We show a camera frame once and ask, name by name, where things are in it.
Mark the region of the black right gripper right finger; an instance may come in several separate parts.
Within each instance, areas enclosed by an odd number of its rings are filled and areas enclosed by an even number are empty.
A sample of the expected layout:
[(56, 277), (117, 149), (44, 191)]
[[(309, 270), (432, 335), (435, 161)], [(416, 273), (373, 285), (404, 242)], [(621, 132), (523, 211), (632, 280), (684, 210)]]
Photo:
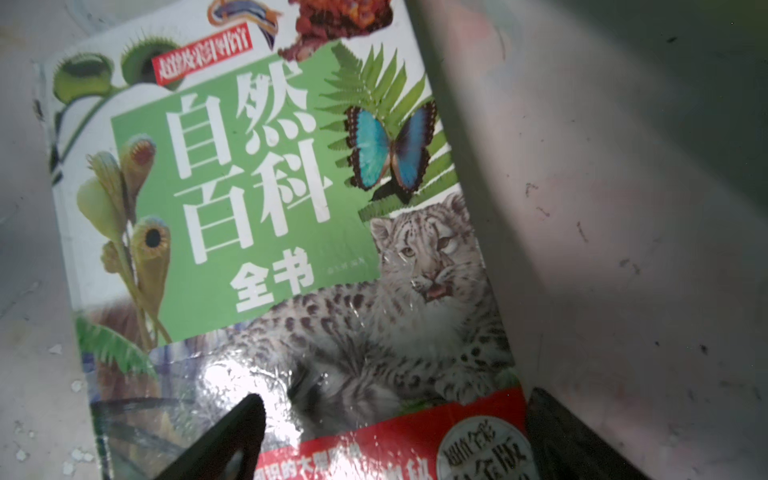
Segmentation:
[(525, 426), (542, 479), (648, 480), (543, 388), (531, 392)]

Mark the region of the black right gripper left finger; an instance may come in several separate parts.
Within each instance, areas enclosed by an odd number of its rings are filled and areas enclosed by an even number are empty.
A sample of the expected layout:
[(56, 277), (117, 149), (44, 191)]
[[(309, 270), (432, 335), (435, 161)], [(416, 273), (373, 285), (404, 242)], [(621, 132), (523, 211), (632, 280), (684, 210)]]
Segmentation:
[(248, 394), (156, 479), (253, 479), (266, 420), (262, 398)]

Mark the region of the green nature encyclopedia book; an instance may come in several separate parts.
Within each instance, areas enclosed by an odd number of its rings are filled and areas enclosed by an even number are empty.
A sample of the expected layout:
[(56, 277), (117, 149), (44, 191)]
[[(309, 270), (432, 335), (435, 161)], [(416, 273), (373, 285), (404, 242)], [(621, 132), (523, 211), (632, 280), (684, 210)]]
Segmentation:
[(101, 474), (536, 479), (407, 5), (176, 1), (35, 65)]

